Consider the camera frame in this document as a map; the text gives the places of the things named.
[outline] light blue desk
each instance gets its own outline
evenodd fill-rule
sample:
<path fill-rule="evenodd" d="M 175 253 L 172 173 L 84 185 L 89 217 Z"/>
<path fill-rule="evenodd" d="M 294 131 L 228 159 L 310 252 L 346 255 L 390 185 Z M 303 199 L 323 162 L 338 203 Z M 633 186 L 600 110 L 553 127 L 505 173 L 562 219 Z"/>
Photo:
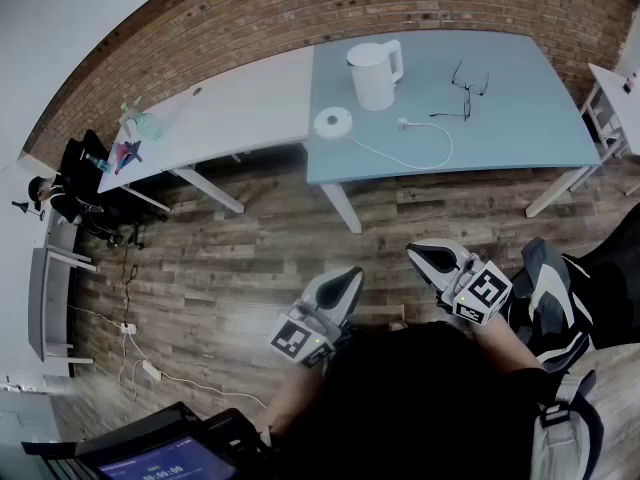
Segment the light blue desk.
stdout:
<path fill-rule="evenodd" d="M 395 102 L 382 112 L 364 110 L 356 99 L 347 52 L 362 42 L 390 39 L 400 41 L 404 60 L 404 77 L 397 84 Z M 429 114 L 438 112 L 463 114 L 465 91 L 451 83 L 460 61 L 457 77 L 467 84 L 482 87 L 489 72 L 486 93 L 471 95 L 471 117 L 466 122 L 461 117 L 430 118 Z M 311 134 L 305 144 L 307 181 L 322 185 L 354 233 L 361 231 L 360 222 L 338 185 L 343 181 L 429 172 L 600 165 L 569 93 L 526 36 L 438 30 L 336 41 L 316 46 L 312 80 Z M 401 131 L 398 118 L 438 124 L 453 139 L 451 160 L 439 169 L 416 171 L 350 140 L 322 139 L 315 135 L 312 124 L 327 107 L 344 107 L 351 112 L 354 125 L 349 136 L 413 165 L 442 162 L 449 151 L 448 140 L 433 127 Z M 566 180 L 554 184 L 543 197 L 548 200 L 564 184 Z M 538 202 L 541 208 L 548 204 Z"/>

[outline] person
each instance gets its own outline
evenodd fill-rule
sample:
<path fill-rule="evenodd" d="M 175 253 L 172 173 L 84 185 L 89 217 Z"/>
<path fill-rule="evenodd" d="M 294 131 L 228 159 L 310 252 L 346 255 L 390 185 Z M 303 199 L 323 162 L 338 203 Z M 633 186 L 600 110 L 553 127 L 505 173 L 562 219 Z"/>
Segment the person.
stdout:
<path fill-rule="evenodd" d="M 49 201 L 68 222 L 75 226 L 82 225 L 89 233 L 107 240 L 112 246 L 122 243 L 118 227 L 135 221 L 135 215 L 124 205 L 112 204 L 110 196 L 97 193 L 74 194 L 59 174 L 51 178 L 33 178 L 28 191 L 29 197 L 35 203 L 36 211 L 40 211 L 44 201 Z"/>
<path fill-rule="evenodd" d="M 293 365 L 258 426 L 281 478 L 528 479 L 538 404 L 560 378 L 499 314 L 469 332 L 354 335 L 326 373 Z"/>

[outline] monitor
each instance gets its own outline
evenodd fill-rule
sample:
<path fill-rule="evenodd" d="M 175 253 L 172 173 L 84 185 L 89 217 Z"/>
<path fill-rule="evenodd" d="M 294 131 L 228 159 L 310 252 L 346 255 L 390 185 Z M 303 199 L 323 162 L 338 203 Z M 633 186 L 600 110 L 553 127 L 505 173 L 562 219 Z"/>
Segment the monitor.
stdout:
<path fill-rule="evenodd" d="M 113 480 L 230 480 L 238 472 L 190 436 L 98 469 Z"/>

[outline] white kettle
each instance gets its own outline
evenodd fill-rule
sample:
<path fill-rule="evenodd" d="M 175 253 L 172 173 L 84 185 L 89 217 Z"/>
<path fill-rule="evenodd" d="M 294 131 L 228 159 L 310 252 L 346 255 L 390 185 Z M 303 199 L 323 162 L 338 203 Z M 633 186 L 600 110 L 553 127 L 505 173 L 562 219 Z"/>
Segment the white kettle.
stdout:
<path fill-rule="evenodd" d="M 393 54 L 395 71 L 391 71 Z M 393 104 L 396 82 L 402 78 L 402 51 L 396 39 L 387 43 L 362 43 L 347 53 L 358 102 L 367 110 L 384 110 Z"/>

